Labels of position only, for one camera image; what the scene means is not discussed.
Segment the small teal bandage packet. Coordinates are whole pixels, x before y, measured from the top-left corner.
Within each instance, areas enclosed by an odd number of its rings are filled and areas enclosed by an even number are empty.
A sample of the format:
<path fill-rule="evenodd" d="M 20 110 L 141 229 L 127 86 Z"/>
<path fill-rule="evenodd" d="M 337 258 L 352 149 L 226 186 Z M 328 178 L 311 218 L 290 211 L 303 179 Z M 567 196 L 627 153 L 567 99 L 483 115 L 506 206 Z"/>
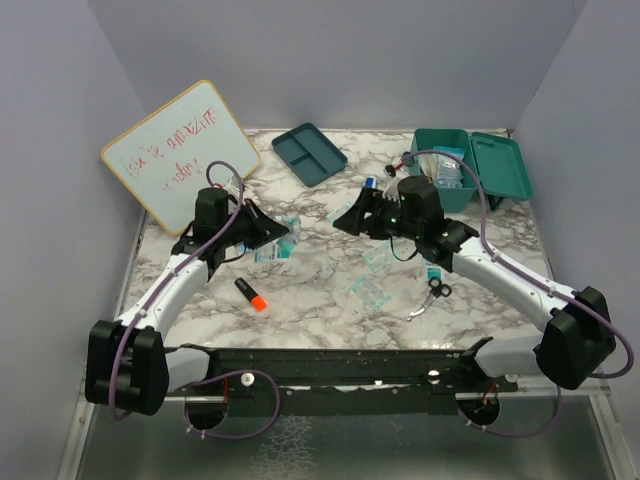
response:
<path fill-rule="evenodd" d="M 288 228 L 288 233 L 277 240 L 277 245 L 290 255 L 300 241 L 301 219 L 295 215 L 281 215 L 279 222 Z"/>

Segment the teal divided tray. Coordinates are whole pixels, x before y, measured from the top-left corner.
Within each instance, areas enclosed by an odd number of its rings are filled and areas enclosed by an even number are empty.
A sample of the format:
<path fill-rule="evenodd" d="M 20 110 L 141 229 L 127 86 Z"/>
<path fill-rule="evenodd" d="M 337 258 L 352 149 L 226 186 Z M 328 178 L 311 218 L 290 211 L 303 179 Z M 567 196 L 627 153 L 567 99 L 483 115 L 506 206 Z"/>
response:
<path fill-rule="evenodd" d="M 341 172 L 348 163 L 347 156 L 311 123 L 304 123 L 275 137 L 271 146 L 309 188 Z"/>

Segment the long gauze dressing packet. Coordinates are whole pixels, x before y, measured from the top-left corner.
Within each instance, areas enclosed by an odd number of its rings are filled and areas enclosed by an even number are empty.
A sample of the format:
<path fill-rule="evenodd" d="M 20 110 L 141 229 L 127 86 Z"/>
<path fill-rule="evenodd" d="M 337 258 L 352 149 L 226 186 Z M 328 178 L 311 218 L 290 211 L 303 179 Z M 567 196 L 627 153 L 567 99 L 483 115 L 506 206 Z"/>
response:
<path fill-rule="evenodd" d="M 440 279 L 441 278 L 441 270 L 437 266 L 427 265 L 425 267 L 426 279 Z"/>

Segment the blue cotton swab bag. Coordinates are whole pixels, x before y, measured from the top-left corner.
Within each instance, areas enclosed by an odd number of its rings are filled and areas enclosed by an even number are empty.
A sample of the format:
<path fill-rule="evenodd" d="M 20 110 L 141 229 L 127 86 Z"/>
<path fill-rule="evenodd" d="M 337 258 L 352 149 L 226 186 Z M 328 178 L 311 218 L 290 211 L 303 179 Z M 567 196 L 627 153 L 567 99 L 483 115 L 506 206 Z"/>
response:
<path fill-rule="evenodd" d="M 436 154 L 434 181 L 439 188 L 461 188 L 463 186 L 463 172 L 460 164 L 454 161 L 456 157 L 459 161 L 464 159 L 465 150 L 461 148 L 435 146 L 435 150 L 445 152 L 445 155 Z"/>

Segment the black handled scissors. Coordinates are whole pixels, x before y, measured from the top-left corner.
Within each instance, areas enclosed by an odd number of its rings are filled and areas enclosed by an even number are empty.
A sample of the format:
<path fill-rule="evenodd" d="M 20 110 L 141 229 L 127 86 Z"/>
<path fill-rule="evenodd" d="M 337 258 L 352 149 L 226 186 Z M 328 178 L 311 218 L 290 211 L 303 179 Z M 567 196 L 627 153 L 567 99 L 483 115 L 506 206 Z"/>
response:
<path fill-rule="evenodd" d="M 414 318 L 421 316 L 425 313 L 425 311 L 433 304 L 433 302 L 439 298 L 447 298 L 452 293 L 452 288 L 449 284 L 446 284 L 442 281 L 441 278 L 433 277 L 430 278 L 427 282 L 429 287 L 429 292 L 422 302 L 420 307 L 409 313 L 407 316 L 407 321 L 411 322 Z"/>

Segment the yellowish gauze roll bag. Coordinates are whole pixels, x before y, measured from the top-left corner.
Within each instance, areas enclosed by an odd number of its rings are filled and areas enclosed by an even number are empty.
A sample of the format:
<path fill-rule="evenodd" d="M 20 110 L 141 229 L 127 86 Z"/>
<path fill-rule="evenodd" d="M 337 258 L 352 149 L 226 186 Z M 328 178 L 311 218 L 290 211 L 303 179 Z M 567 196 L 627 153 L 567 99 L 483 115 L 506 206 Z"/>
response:
<path fill-rule="evenodd" d="M 439 176 L 440 156 L 434 153 L 422 154 L 417 157 L 422 173 L 436 184 Z"/>

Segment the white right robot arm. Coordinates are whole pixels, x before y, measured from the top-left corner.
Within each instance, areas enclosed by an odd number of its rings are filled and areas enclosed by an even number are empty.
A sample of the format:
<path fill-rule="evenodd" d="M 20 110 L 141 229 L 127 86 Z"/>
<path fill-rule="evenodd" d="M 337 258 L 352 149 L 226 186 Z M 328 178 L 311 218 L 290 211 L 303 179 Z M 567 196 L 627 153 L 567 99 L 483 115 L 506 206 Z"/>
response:
<path fill-rule="evenodd" d="M 459 367 L 461 383 L 469 390 L 481 391 L 507 375 L 543 375 L 575 390 L 615 349 L 601 292 L 574 290 L 501 254 L 478 231 L 446 217 L 436 188 L 423 177 L 400 180 L 397 200 L 362 188 L 333 225 L 353 236 L 413 241 L 425 260 L 491 291 L 537 328 L 535 335 L 483 339 L 471 347 L 471 359 Z"/>

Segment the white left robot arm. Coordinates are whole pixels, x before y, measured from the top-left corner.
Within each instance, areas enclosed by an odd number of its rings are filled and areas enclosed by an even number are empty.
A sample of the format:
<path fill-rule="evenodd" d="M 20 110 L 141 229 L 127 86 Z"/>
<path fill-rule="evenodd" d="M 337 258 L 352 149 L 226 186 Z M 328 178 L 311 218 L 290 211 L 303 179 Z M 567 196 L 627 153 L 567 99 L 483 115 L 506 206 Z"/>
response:
<path fill-rule="evenodd" d="M 167 349 L 166 336 L 184 307 L 224 263 L 229 248 L 256 250 L 288 234 L 287 226 L 250 199 L 223 188 L 199 191 L 195 217 L 171 249 L 150 289 L 116 320 L 91 329 L 85 379 L 87 401 L 106 405 L 116 419 L 155 414 L 165 396 L 189 385 L 206 395 L 221 371 L 198 347 Z"/>

